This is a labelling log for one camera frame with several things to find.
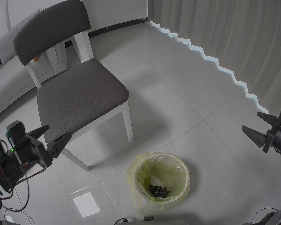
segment white label on cable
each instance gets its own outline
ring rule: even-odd
[[[12,223],[13,223],[12,217],[6,216],[6,219],[7,219],[9,222],[12,222]]]
[[[73,200],[82,217],[89,216],[100,211],[90,192],[74,198]]]

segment trash bag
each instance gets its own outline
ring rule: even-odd
[[[165,183],[169,194],[154,197],[149,191],[151,175]],[[155,215],[180,203],[190,189],[189,168],[173,154],[148,152],[139,154],[127,170],[133,203],[145,216]]]

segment chair leg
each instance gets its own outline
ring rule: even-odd
[[[133,143],[134,137],[133,137],[133,131],[132,131],[132,124],[131,124],[128,100],[125,103],[123,103],[122,113],[123,113],[123,118],[124,118],[124,123],[125,123],[125,127],[126,127],[128,140],[130,143]]]
[[[80,159],[78,159],[75,155],[73,155],[67,148],[62,150],[62,154],[64,154],[67,158],[69,158],[72,162],[80,166],[82,169],[89,171],[90,168],[83,163]]]

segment wall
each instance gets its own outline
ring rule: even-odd
[[[5,1],[0,0],[0,37],[8,30],[5,23]],[[34,11],[63,0],[8,0],[11,27]],[[82,0],[86,6],[92,30],[117,23],[147,17],[147,0]]]

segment gray upholstered seat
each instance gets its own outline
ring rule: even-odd
[[[129,91],[96,59],[90,59],[43,85],[37,92],[41,124],[49,124],[46,143],[123,104]]]

